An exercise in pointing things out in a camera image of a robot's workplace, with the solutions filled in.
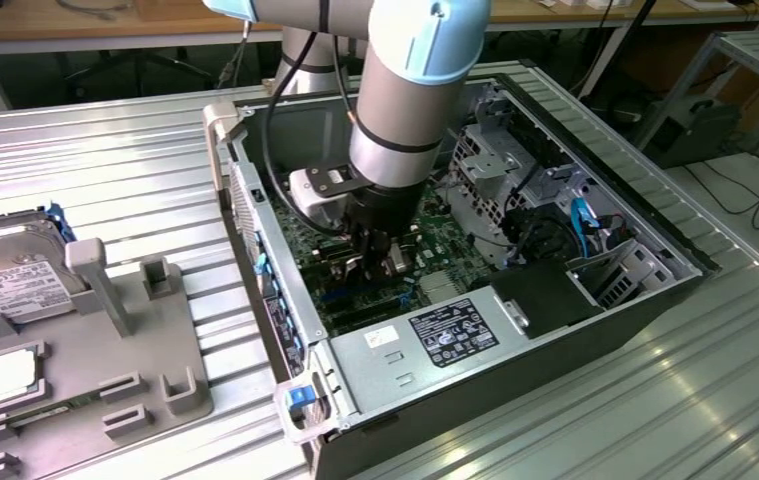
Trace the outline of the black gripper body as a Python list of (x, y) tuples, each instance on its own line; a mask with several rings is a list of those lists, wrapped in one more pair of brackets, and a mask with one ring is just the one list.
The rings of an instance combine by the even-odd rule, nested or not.
[(423, 191), (423, 183), (403, 188), (371, 185), (351, 191), (344, 213), (346, 232), (402, 235), (415, 217)]

